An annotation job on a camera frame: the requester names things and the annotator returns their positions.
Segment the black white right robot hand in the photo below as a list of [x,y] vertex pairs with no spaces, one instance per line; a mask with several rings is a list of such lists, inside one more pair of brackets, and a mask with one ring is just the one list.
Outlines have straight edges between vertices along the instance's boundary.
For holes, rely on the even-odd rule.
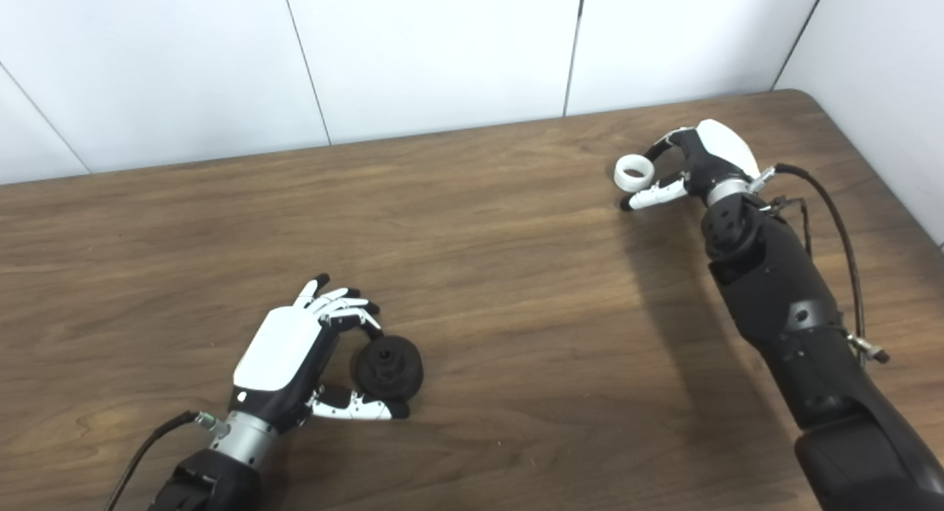
[[[672,148],[684,156],[681,170],[654,181],[655,161]],[[667,132],[642,154],[619,158],[614,183],[626,192],[618,202],[621,211],[633,212],[684,196],[712,206],[727,196],[748,194],[760,175],[746,142],[727,125],[706,119],[695,127]]]

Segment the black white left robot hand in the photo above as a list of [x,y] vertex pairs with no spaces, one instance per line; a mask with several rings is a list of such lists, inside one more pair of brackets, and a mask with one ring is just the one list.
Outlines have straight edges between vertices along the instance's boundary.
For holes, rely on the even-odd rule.
[[309,280],[292,304],[270,310],[233,374],[230,411],[259,418],[277,433],[311,417],[334,420],[405,420],[402,400],[382,400],[322,383],[340,335],[363,330],[370,341],[384,336],[375,319],[380,307],[356,288],[326,291],[327,273]]

